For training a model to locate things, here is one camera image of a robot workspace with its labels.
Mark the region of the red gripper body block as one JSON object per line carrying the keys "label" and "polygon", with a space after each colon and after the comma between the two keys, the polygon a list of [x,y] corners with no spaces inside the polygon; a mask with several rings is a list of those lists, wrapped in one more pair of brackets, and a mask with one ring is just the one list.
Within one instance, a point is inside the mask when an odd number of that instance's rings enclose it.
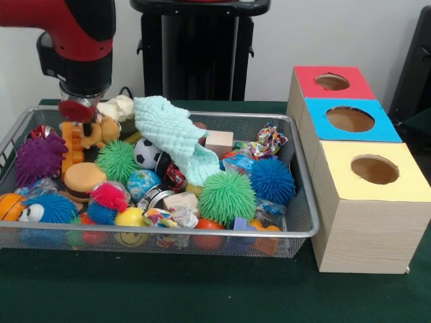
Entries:
{"label": "red gripper body block", "polygon": [[91,123],[95,119],[97,100],[61,100],[59,112],[73,122]]}

